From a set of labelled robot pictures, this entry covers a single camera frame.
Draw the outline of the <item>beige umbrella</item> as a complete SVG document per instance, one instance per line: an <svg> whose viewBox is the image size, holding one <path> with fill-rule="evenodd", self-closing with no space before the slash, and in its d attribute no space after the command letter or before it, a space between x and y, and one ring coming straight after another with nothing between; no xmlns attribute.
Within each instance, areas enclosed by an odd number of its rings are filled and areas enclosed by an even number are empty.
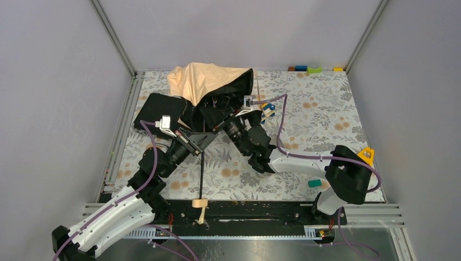
<svg viewBox="0 0 461 261"><path fill-rule="evenodd" d="M244 106L244 97L252 94L254 71L190 63L174 68L167 81L170 95L188 103L174 122L188 131L202 133L212 131L226 116Z"/></svg>

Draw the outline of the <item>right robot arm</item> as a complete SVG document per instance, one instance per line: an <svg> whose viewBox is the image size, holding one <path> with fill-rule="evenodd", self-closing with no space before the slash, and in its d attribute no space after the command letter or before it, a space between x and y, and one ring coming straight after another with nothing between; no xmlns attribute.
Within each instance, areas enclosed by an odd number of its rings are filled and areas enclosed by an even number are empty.
<svg viewBox="0 0 461 261"><path fill-rule="evenodd" d="M307 153L282 150L272 145L260 124L247 129L243 116L230 114L213 123L212 130L224 131L249 165L261 174L294 172L325 179L330 187L313 203L313 216L331 216L346 204L365 202L371 179L369 165L343 145L331 152Z"/></svg>

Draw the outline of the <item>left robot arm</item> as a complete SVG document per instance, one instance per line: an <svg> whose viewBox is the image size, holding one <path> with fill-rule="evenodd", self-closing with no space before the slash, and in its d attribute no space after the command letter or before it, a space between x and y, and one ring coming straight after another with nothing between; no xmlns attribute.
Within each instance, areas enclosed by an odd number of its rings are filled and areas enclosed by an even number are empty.
<svg viewBox="0 0 461 261"><path fill-rule="evenodd" d="M110 201L70 228L52 232L54 260L95 260L111 245L137 228L165 215L169 204L160 195L163 181L190 155L196 156L216 138L213 132L175 131L166 151L153 145L139 161L139 169Z"/></svg>

